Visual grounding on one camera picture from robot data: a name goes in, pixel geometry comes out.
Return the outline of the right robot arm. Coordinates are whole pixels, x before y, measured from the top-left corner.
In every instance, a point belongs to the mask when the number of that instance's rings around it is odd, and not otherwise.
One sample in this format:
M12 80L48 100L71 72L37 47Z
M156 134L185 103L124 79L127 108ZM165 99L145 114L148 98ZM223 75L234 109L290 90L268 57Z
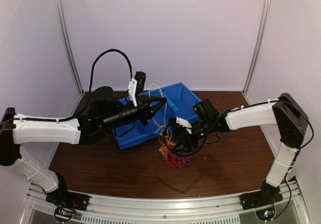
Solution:
M175 144L163 139L166 148L177 156L188 157L199 152L207 144L212 133L227 133L255 126L276 126L280 144L272 166L263 181L257 200L269 204L278 193L280 184L293 168L303 147L305 133L310 122L308 116L289 93L248 106L219 112L209 99L193 106L198 121L190 123L183 118L171 118L167 125L174 128Z

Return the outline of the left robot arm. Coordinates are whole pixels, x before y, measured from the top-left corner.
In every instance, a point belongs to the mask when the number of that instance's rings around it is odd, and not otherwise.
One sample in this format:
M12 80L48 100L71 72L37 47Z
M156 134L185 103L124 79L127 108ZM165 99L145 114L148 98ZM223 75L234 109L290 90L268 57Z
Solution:
M112 130L141 121L148 121L166 104L165 97L139 95L129 89L130 102L123 104L115 98L109 86L88 94L88 114L65 119L29 117L15 108L6 109L1 121L1 165L17 168L28 179L61 206L72 202L64 178L48 170L22 148L22 143L59 142L72 145L92 145L104 139Z

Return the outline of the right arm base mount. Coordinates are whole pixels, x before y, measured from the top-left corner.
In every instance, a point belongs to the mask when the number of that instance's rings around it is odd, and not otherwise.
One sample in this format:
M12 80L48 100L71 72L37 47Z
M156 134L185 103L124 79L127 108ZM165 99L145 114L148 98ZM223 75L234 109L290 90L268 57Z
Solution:
M276 216L275 204L283 200L280 191L276 194L269 194L262 190L247 192L240 195L243 210L254 210L260 221L272 221Z

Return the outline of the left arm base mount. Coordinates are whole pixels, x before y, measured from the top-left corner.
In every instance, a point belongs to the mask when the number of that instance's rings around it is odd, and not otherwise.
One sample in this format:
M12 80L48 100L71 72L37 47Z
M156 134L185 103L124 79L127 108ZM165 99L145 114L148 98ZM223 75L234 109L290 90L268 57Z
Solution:
M82 215L80 211L87 210L89 198L89 195L76 192L69 192L63 198L46 193L46 201L56 207L53 216L60 223L66 223L72 219L80 219Z

